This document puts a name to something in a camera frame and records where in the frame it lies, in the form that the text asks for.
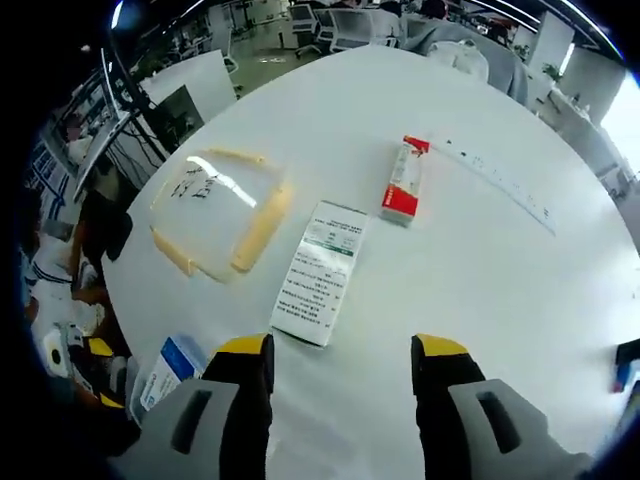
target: blue and white box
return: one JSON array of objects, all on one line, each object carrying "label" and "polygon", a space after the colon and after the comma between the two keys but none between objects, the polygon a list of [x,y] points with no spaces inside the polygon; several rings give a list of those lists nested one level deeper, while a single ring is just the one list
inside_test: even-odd
[{"label": "blue and white box", "polygon": [[193,338],[188,335],[167,338],[142,390],[140,404],[149,411],[184,380],[199,378],[206,367],[207,359]]}]

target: ceiling light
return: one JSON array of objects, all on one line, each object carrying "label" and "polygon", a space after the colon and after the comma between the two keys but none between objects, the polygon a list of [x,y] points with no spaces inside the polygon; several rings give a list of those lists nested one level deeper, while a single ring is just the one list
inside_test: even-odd
[{"label": "ceiling light", "polygon": [[[575,28],[578,32],[580,32],[584,38],[590,42],[591,45],[593,45],[594,47],[598,48],[598,44],[596,42],[593,41],[593,38],[591,38],[591,35],[589,33],[587,33],[584,28],[582,28],[579,24],[573,22],[565,12],[561,12],[560,10],[558,10],[558,8],[556,7],[557,2],[554,3],[553,5],[550,4],[547,0],[538,0],[538,3],[544,5],[545,7],[547,7],[549,9],[549,11],[553,12],[556,17],[558,17],[560,20],[562,20],[566,25],[571,26],[571,28]],[[586,45],[583,45],[580,48],[589,48]]]},{"label": "ceiling light", "polygon": [[124,0],[120,0],[120,3],[116,5],[116,9],[113,11],[113,18],[111,19],[111,30],[118,26],[118,20],[120,20],[120,11],[122,10],[122,4]]},{"label": "ceiling light", "polygon": [[519,23],[520,25],[522,25],[524,28],[531,30],[533,33],[538,33],[538,30],[536,28],[533,28],[531,25],[528,25],[527,23],[523,22],[522,20],[520,20],[517,17],[514,17],[513,15],[507,13],[507,12],[503,12],[502,10],[492,6],[492,5],[488,5],[486,3],[480,2],[479,0],[469,0],[470,2],[473,3],[477,3],[478,5],[480,5],[481,7],[485,7],[488,8],[489,10],[493,10],[496,13],[499,13],[500,15],[504,15],[507,18],[510,18],[511,20]]},{"label": "ceiling light", "polygon": [[569,65],[569,60],[571,60],[571,55],[573,55],[574,48],[576,48],[575,43],[572,43],[571,45],[569,45],[569,50],[567,50],[567,54],[565,55],[564,60],[562,61],[562,65],[560,65],[560,68],[558,69],[558,73],[560,75],[564,75],[564,72],[567,69],[567,66]]},{"label": "ceiling light", "polygon": [[198,5],[200,5],[202,2],[204,2],[204,0],[198,0],[196,3],[194,3],[193,5],[191,5],[189,8],[187,8],[187,10],[180,15],[180,18],[184,17],[187,13],[189,13],[191,10],[193,10],[194,8],[196,8]]},{"label": "ceiling light", "polygon": [[503,0],[494,0],[495,2],[501,3],[503,5],[506,5],[507,7],[509,7],[512,10],[515,10],[518,13],[521,13],[522,15],[524,15],[525,17],[527,17],[528,19],[530,19],[532,22],[534,23],[540,23],[540,20],[538,20],[536,17],[534,17],[533,15],[529,15],[527,12],[525,12],[524,10],[520,10],[518,7],[511,5],[510,3],[507,3]]}]

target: desk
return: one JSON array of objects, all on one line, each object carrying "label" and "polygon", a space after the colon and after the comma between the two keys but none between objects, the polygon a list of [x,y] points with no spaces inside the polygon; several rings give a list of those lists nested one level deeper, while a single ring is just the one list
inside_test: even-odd
[{"label": "desk", "polygon": [[623,160],[615,145],[607,141],[600,131],[601,127],[591,122],[587,112],[574,105],[557,88],[551,89],[547,102],[551,103],[551,108],[557,113],[558,135],[571,145],[596,176],[622,164]]},{"label": "desk", "polygon": [[551,91],[552,80],[548,75],[529,68],[525,63],[522,66],[527,75],[527,101],[525,106],[533,113],[536,113]]},{"label": "desk", "polygon": [[[416,332],[466,345],[487,378],[546,413],[564,447],[593,453],[625,404],[607,393],[613,345],[640,335],[631,237],[584,162],[539,119],[494,88],[402,50],[362,47],[268,83],[202,127],[151,178],[129,209],[133,230],[120,258],[103,258],[135,357],[153,361],[178,331],[206,351],[267,331],[317,202],[375,216],[402,136],[447,130],[545,198],[556,235],[455,162],[427,162],[412,227],[371,219],[329,347],[274,334],[275,455],[306,458],[314,475],[328,468],[422,478],[409,355]],[[175,162],[211,146],[285,165],[296,188],[262,257],[231,286],[184,276],[149,229],[149,206]]]}]

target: white box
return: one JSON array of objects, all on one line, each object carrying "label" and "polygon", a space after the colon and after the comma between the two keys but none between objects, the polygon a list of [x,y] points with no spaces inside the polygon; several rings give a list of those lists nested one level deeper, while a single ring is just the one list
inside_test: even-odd
[{"label": "white box", "polygon": [[403,138],[382,199],[380,216],[385,220],[407,226],[416,216],[422,161],[428,151],[429,142],[409,136]]},{"label": "white box", "polygon": [[167,338],[142,390],[140,404],[149,411],[187,378],[199,378],[206,366],[206,357],[191,337]]},{"label": "white box", "polygon": [[320,202],[291,261],[271,313],[271,326],[326,346],[356,262],[368,217]]}]

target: window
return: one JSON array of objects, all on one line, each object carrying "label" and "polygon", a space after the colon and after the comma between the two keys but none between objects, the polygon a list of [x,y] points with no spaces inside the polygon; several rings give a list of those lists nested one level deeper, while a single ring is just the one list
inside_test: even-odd
[{"label": "window", "polygon": [[638,112],[640,112],[640,88],[633,75],[627,73],[601,125],[620,153],[627,158],[634,175],[640,171]]},{"label": "window", "polygon": [[567,69],[567,66],[569,65],[569,60],[571,60],[571,55],[573,55],[574,48],[576,48],[575,43],[572,43],[571,45],[569,45],[569,50],[567,50],[567,54],[565,55],[564,60],[562,61],[562,65],[560,65],[560,70],[558,70],[560,75],[564,75],[564,72]]}]

